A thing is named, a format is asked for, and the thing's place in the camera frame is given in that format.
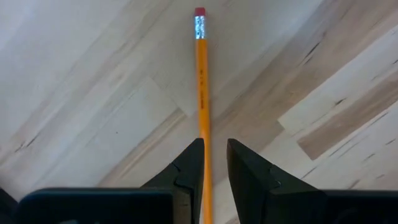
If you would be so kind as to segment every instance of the black plastic object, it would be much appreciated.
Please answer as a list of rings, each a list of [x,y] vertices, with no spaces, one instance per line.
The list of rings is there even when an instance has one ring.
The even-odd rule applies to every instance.
[[[397,192],[318,190],[235,139],[227,154],[241,224],[398,223]]]
[[[194,140],[139,189],[43,189],[24,197],[17,223],[198,224],[204,143]]]
[[[17,202],[8,195],[3,189],[0,189],[0,223],[12,224],[12,214],[17,207]]]

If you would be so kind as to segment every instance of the wooden floor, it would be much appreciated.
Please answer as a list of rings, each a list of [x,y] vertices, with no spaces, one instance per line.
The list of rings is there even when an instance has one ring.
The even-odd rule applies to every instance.
[[[318,188],[398,190],[397,0],[0,0],[0,186],[138,187],[198,136],[208,11],[215,223],[226,140]]]

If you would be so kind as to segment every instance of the yellow pencil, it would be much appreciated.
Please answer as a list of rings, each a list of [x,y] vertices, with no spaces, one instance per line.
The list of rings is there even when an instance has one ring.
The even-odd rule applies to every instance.
[[[207,40],[205,32],[206,11],[195,9],[195,37],[198,85],[198,119],[200,137],[205,142],[205,178],[203,180],[203,210],[205,224],[213,223],[213,199],[210,151],[210,105],[207,74]]]

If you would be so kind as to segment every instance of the pink eraser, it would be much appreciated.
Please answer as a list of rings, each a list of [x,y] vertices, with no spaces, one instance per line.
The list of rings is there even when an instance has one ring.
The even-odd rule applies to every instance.
[[[195,16],[205,16],[206,9],[204,7],[195,8]]]

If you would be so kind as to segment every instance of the light wood plank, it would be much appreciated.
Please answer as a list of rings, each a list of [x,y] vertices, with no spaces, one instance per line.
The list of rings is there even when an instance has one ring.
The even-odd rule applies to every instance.
[[[268,61],[262,64],[265,68],[320,2],[321,0],[310,0],[305,4],[291,0],[206,2],[205,6],[209,9],[207,34],[211,96],[217,96],[227,83],[242,75],[254,60],[265,57],[263,60]],[[170,33],[162,46],[153,52],[151,58],[157,63],[151,63],[146,68],[155,82],[187,116],[197,110],[196,92],[192,91],[196,88],[196,78],[193,73],[195,54],[191,9],[189,1],[184,0],[170,6],[166,14],[179,14],[181,19],[173,27],[175,32]],[[246,21],[250,21],[251,25],[248,26]]]
[[[196,117],[185,117],[157,144],[151,145],[139,159],[130,157],[131,160],[125,162],[127,169],[121,169],[120,173],[112,172],[113,175],[117,174],[118,178],[107,177],[108,181],[102,182],[101,185],[140,187],[168,166],[197,136]]]
[[[312,159],[395,102],[397,29],[375,41],[279,118]]]
[[[12,3],[16,7],[13,11],[20,14],[10,18],[13,20],[8,23],[12,26],[9,27],[12,38],[4,37],[10,39],[0,47],[0,105],[3,105],[0,117],[4,121],[0,125],[2,148],[67,77],[69,69],[127,2],[31,1],[20,4],[22,9],[16,2]]]
[[[146,78],[102,126],[91,123],[80,133],[81,136],[71,139],[70,144],[59,141],[64,141],[65,137],[58,141],[53,138],[52,147],[34,142],[34,156],[32,149],[21,149],[15,153],[1,166],[3,178],[8,180],[2,186],[12,189],[23,182],[24,187],[13,195],[19,198],[42,187],[96,185],[176,109],[174,102],[164,96],[150,78]],[[93,128],[98,128],[95,135],[88,135]],[[54,151],[55,144],[65,144],[66,149]],[[32,156],[35,160],[28,163]]]
[[[109,82],[113,86],[108,89],[110,93],[109,91],[101,92],[101,94],[106,96],[105,98],[97,98],[97,101],[103,102],[102,100],[107,99],[112,92],[116,91],[120,83],[128,80],[127,76],[129,73],[126,66],[118,67],[117,65],[129,55],[129,52],[131,52],[129,50],[130,47],[135,46],[142,39],[141,35],[145,34],[145,30],[151,26],[151,22],[156,21],[156,18],[153,18],[149,21],[149,24],[139,22],[146,15],[146,13],[139,12],[149,6],[149,11],[159,11],[167,5],[165,3],[148,4],[149,2],[135,1],[124,8],[121,15],[115,18],[101,37],[81,56],[81,60],[68,71],[67,78],[56,87],[52,94],[43,99],[40,106],[30,115],[29,119],[12,138],[1,145],[2,151],[0,153],[2,158],[18,148],[26,147],[27,143],[35,139],[45,126],[51,125],[50,122],[66,120],[65,116],[70,113],[70,110],[81,103],[84,96],[98,83],[103,85],[104,82]],[[132,9],[136,10],[137,13],[131,13]],[[126,32],[125,29],[127,27],[131,28],[132,31]],[[130,63],[129,66],[129,68],[134,68],[135,64]],[[133,76],[138,78],[130,78],[129,81],[135,85],[139,77],[142,76],[144,74],[139,72]]]
[[[321,189],[396,190],[398,103],[322,155],[305,181]]]
[[[140,142],[117,166],[109,172],[106,177],[98,184],[100,187],[117,187],[120,178],[141,158],[146,156],[156,145],[159,145],[166,135],[186,120],[185,114],[180,110],[175,110],[161,125],[159,125],[148,137]]]
[[[396,7],[395,1],[325,1],[249,87],[242,110],[259,114],[263,120],[279,119],[396,26],[397,21],[386,17]],[[357,22],[362,16],[367,18],[366,23]]]
[[[0,1],[0,50],[32,13],[32,0]]]

